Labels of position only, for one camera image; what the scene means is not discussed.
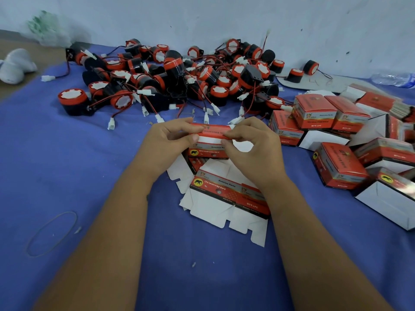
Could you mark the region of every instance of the white wire connector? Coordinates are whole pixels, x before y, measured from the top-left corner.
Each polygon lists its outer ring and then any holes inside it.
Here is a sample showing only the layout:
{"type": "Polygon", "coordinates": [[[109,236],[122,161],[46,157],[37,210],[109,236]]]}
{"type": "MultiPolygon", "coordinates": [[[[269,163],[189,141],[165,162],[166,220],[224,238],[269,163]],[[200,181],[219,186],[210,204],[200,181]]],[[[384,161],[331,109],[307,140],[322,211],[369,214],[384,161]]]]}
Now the white wire connector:
{"type": "Polygon", "coordinates": [[[162,118],[162,117],[160,117],[160,115],[159,115],[159,114],[156,114],[156,119],[157,119],[157,122],[158,122],[158,123],[163,123],[163,122],[164,122],[163,118],[162,118]]]}
{"type": "Polygon", "coordinates": [[[292,112],[293,111],[293,107],[291,106],[286,106],[286,105],[281,105],[281,109],[288,111],[288,112],[292,112]]]}
{"type": "Polygon", "coordinates": [[[245,56],[242,56],[242,57],[237,58],[235,62],[240,64],[244,59],[245,59],[245,56]]]}
{"type": "Polygon", "coordinates": [[[50,82],[53,81],[56,77],[53,75],[42,75],[41,81],[42,82],[50,82]]]}
{"type": "Polygon", "coordinates": [[[205,119],[203,120],[204,124],[209,124],[209,115],[207,112],[205,112],[205,119]]]}
{"type": "Polygon", "coordinates": [[[140,95],[138,95],[137,93],[132,93],[132,97],[134,97],[135,101],[141,103],[140,95]]]}
{"type": "Polygon", "coordinates": [[[242,116],[239,116],[239,117],[237,117],[237,118],[235,118],[235,119],[233,119],[233,120],[231,120],[231,121],[229,121],[228,122],[228,124],[238,124],[239,122],[241,122],[243,119],[245,119],[244,117],[242,117],[242,116]]]}
{"type": "Polygon", "coordinates": [[[207,110],[203,107],[203,111],[207,112],[208,115],[213,116],[213,110],[208,108],[207,110]]]}
{"type": "Polygon", "coordinates": [[[241,96],[239,96],[239,97],[238,97],[238,99],[242,101],[242,100],[244,100],[245,98],[247,98],[247,97],[248,97],[248,95],[249,95],[249,93],[244,93],[244,94],[242,94],[241,96]]]}
{"type": "Polygon", "coordinates": [[[150,73],[150,70],[148,69],[147,63],[143,62],[143,69],[144,71],[146,71],[147,73],[150,73]]]}
{"type": "Polygon", "coordinates": [[[93,58],[94,60],[96,60],[97,59],[97,57],[95,57],[91,52],[89,52],[88,50],[84,50],[84,51],[82,51],[81,50],[81,52],[83,52],[83,53],[85,53],[88,57],[91,57],[91,58],[93,58]]]}
{"type": "Polygon", "coordinates": [[[141,95],[146,95],[146,96],[155,96],[155,94],[152,94],[151,89],[139,89],[137,90],[137,93],[141,95]]]}
{"type": "Polygon", "coordinates": [[[269,86],[269,85],[272,85],[269,80],[263,81],[262,83],[259,84],[259,86],[262,86],[262,87],[269,86]]]}
{"type": "Polygon", "coordinates": [[[214,103],[211,103],[213,110],[215,110],[216,114],[219,115],[220,113],[220,109],[218,107],[216,107],[216,105],[214,103]]]}
{"type": "Polygon", "coordinates": [[[143,107],[141,108],[141,110],[143,111],[143,115],[144,115],[145,117],[149,115],[149,113],[148,113],[148,111],[147,111],[146,106],[143,106],[143,107]]]}
{"type": "Polygon", "coordinates": [[[114,118],[110,119],[110,122],[108,122],[108,130],[114,130],[115,129],[115,120],[114,118]]]}

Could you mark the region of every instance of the finger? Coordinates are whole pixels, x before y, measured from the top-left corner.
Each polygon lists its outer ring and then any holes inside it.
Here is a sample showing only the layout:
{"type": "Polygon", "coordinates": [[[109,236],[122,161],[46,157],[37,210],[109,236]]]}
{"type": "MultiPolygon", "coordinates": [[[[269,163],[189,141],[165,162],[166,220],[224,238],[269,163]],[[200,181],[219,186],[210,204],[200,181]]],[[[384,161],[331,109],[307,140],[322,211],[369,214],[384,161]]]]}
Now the finger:
{"type": "Polygon", "coordinates": [[[173,132],[173,133],[169,133],[167,135],[167,139],[169,141],[174,141],[174,140],[178,140],[178,139],[180,139],[180,138],[182,138],[184,136],[187,136],[187,135],[189,135],[189,133],[183,132],[183,131],[181,131],[181,132],[173,132]]]}
{"type": "Polygon", "coordinates": [[[236,126],[233,130],[226,131],[223,135],[232,139],[244,139],[255,144],[261,136],[262,131],[246,125],[236,126]]]}
{"type": "Polygon", "coordinates": [[[233,145],[232,141],[229,140],[221,140],[221,144],[225,148],[225,153],[228,155],[228,157],[232,160],[232,162],[239,161],[239,157],[243,155],[243,152],[239,151],[235,145],[233,145]]]}
{"type": "Polygon", "coordinates": [[[258,130],[262,130],[262,131],[269,130],[269,127],[267,127],[267,125],[264,122],[262,122],[261,120],[259,120],[257,117],[250,117],[248,119],[242,120],[236,126],[240,126],[240,125],[252,126],[252,127],[256,128],[258,130]]]}
{"type": "Polygon", "coordinates": [[[203,126],[190,124],[193,118],[175,119],[161,123],[163,128],[167,129],[170,133],[185,131],[189,134],[200,133],[203,131],[203,126]]]}
{"type": "Polygon", "coordinates": [[[184,136],[184,137],[182,137],[178,140],[172,141],[172,142],[174,142],[174,144],[177,148],[177,151],[182,152],[185,149],[195,145],[198,142],[198,140],[199,140],[199,135],[191,134],[191,135],[184,136]]]}

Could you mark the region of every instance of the plastic bag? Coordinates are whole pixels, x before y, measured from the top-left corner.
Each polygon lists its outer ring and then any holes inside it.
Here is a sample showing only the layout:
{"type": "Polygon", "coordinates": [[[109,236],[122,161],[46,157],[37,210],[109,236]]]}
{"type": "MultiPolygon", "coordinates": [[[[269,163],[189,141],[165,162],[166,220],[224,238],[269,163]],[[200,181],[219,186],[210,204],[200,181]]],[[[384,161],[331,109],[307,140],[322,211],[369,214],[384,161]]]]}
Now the plastic bag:
{"type": "Polygon", "coordinates": [[[73,42],[69,22],[47,11],[40,11],[38,16],[33,16],[32,20],[26,21],[20,34],[48,47],[65,48],[70,47],[73,42]]]}

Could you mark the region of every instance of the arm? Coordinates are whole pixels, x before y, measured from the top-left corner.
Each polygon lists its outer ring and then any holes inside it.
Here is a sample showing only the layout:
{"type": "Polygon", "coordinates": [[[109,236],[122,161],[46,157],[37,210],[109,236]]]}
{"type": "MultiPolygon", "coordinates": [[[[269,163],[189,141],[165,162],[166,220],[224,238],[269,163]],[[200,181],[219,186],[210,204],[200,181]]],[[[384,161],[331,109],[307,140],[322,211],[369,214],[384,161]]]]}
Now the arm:
{"type": "Polygon", "coordinates": [[[249,118],[226,136],[254,144],[244,153],[223,141],[233,163],[267,200],[296,310],[392,310],[286,175],[278,135],[249,118]]]}
{"type": "Polygon", "coordinates": [[[192,118],[152,126],[84,239],[40,297],[35,310],[133,310],[147,196],[159,175],[198,140],[192,118]]]}

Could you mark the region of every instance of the white plush toy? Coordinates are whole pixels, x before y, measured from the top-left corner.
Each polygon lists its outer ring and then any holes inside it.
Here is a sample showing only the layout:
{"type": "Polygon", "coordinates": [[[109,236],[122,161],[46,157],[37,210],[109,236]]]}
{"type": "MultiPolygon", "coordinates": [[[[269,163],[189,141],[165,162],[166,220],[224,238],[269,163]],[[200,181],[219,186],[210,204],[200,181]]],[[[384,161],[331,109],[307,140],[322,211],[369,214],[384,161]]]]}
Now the white plush toy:
{"type": "Polygon", "coordinates": [[[0,80],[7,84],[18,84],[23,81],[25,73],[36,71],[37,66],[26,49],[14,49],[4,61],[0,60],[0,80]]]}

